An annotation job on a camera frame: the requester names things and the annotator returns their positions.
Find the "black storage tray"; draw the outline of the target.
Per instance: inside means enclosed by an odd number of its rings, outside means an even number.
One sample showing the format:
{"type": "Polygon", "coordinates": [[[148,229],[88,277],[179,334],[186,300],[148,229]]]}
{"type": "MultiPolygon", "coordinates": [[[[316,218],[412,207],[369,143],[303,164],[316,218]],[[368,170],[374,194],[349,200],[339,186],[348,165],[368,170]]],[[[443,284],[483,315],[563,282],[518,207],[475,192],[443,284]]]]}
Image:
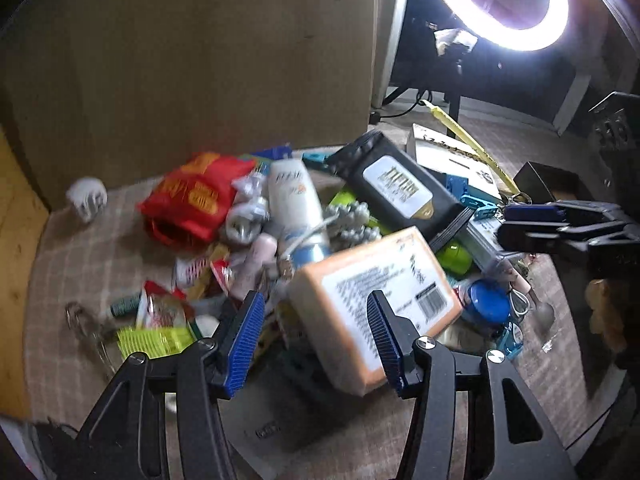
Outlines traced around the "black storage tray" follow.
{"type": "Polygon", "coordinates": [[[526,162],[513,180],[534,204],[558,200],[593,200],[591,192],[577,174],[539,162],[526,162]]]}

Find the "yellow folding ruler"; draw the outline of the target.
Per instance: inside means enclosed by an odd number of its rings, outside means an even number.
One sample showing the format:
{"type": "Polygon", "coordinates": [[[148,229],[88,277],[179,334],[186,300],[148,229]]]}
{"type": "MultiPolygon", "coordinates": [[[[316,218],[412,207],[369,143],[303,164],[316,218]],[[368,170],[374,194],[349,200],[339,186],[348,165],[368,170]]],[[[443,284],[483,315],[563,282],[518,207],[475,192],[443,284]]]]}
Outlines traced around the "yellow folding ruler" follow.
{"type": "Polygon", "coordinates": [[[488,165],[491,170],[499,177],[502,183],[509,189],[512,194],[518,194],[520,189],[514,182],[514,180],[502,169],[498,162],[493,159],[488,151],[486,151],[466,130],[462,128],[451,116],[444,112],[440,107],[434,105],[430,101],[420,100],[419,104],[425,106],[430,114],[444,125],[448,130],[451,130],[454,135],[465,143],[482,162],[488,165]]]}

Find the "green tube bottle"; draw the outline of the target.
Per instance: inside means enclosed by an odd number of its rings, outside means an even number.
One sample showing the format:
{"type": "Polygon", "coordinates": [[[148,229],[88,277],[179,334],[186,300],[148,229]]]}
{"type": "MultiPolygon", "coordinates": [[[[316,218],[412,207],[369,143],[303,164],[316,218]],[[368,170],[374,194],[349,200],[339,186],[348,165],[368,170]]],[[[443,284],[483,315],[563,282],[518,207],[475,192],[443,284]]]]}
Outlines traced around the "green tube bottle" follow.
{"type": "Polygon", "coordinates": [[[471,254],[457,240],[439,249],[436,258],[445,271],[459,276],[467,274],[473,264],[471,254]]]}

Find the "yellow shuttlecock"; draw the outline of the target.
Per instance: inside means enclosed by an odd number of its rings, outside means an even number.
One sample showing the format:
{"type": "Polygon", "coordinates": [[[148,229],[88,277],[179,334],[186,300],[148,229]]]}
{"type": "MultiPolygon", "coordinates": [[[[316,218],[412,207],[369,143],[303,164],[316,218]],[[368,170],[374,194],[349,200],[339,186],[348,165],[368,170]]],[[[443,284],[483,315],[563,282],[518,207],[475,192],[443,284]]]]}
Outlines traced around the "yellow shuttlecock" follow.
{"type": "Polygon", "coordinates": [[[150,359],[174,356],[195,341],[213,336],[218,326],[218,318],[203,314],[196,316],[185,326],[122,328],[116,332],[117,348],[123,359],[134,353],[145,353],[150,359]]]}

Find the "white cardboard box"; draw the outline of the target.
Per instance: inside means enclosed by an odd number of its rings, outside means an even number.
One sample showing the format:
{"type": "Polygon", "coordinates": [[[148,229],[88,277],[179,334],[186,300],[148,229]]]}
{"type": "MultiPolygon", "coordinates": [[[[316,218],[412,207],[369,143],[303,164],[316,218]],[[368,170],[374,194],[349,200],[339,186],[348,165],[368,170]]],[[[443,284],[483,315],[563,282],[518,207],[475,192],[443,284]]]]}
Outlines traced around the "white cardboard box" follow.
{"type": "Polygon", "coordinates": [[[473,196],[498,203],[501,200],[497,178],[488,165],[466,144],[431,128],[413,124],[407,153],[436,177],[467,178],[473,196]]]}

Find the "black wet wipes pack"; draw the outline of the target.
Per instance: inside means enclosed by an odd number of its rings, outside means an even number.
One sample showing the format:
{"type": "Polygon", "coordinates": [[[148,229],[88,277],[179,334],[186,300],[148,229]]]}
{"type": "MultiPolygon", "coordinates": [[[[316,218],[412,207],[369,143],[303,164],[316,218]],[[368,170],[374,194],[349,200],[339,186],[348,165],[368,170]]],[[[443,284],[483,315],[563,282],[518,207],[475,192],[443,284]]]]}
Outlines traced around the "black wet wipes pack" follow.
{"type": "Polygon", "coordinates": [[[430,240],[464,211],[439,180],[378,130],[329,156],[326,166],[392,231],[416,226],[430,240]]]}

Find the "light stand tripod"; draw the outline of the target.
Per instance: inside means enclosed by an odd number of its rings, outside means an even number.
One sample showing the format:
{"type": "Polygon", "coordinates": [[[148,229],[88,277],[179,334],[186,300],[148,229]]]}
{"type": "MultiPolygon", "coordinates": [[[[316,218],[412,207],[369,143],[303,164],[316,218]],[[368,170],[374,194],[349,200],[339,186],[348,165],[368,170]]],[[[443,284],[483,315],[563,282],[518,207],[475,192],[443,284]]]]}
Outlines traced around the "light stand tripod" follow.
{"type": "Polygon", "coordinates": [[[416,96],[408,110],[401,113],[383,115],[372,110],[369,124],[377,125],[382,119],[407,115],[421,100],[432,102],[433,91],[442,92],[446,102],[458,96],[462,62],[473,51],[477,40],[477,36],[464,28],[438,28],[422,18],[405,20],[390,74],[390,85],[396,89],[384,96],[382,106],[409,89],[416,90],[416,96]]]}

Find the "red snack bag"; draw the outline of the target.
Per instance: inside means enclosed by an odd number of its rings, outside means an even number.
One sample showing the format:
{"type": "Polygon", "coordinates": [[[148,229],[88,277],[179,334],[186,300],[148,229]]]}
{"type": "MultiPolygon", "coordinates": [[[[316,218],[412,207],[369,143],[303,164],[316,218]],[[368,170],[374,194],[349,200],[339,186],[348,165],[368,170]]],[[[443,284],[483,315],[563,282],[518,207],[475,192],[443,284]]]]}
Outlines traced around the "red snack bag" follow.
{"type": "Polygon", "coordinates": [[[250,174],[253,159],[197,154],[168,174],[138,205],[146,234],[169,248],[197,252],[216,240],[233,204],[232,182],[250,174]]]}

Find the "white blue spray bottle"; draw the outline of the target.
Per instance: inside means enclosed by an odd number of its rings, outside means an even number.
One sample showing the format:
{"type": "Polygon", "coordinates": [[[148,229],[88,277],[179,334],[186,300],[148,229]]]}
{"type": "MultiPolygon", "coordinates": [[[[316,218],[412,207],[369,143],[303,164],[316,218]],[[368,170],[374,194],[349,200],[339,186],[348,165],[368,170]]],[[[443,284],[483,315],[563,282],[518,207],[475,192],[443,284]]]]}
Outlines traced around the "white blue spray bottle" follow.
{"type": "Polygon", "coordinates": [[[281,228],[278,255],[299,269],[325,259],[330,241],[314,182],[297,158],[272,162],[268,174],[270,217],[281,228]]]}

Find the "white wall plug adapter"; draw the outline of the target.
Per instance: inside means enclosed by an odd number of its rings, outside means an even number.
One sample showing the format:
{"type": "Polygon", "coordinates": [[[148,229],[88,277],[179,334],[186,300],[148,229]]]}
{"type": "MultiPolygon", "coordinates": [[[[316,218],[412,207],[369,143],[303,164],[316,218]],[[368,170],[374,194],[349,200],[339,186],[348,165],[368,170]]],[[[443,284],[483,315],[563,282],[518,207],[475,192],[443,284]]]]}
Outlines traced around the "white wall plug adapter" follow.
{"type": "Polygon", "coordinates": [[[65,193],[81,222],[90,223],[107,205],[107,190],[100,179],[83,177],[74,182],[65,193]]]}

